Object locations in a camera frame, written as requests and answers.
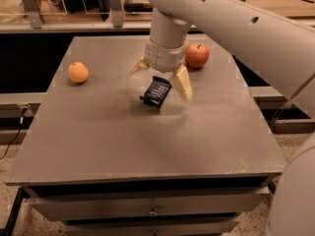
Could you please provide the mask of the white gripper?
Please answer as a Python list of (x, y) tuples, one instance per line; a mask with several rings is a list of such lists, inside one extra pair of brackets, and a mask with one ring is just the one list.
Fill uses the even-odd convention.
[(144, 72), (150, 66), (161, 73), (173, 72), (173, 83), (185, 101), (193, 96), (190, 77), (184, 63), (187, 44), (180, 47), (166, 48), (148, 40), (145, 45), (144, 57), (141, 57), (129, 70), (130, 75)]

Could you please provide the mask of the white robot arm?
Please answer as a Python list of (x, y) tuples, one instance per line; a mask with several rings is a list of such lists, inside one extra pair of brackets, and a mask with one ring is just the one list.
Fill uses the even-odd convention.
[[(171, 72), (191, 98), (184, 46), (188, 30), (196, 27), (315, 118), (315, 29), (239, 0), (148, 1), (154, 7), (151, 33), (134, 71)], [(315, 134), (278, 182), (266, 235), (315, 236)]]

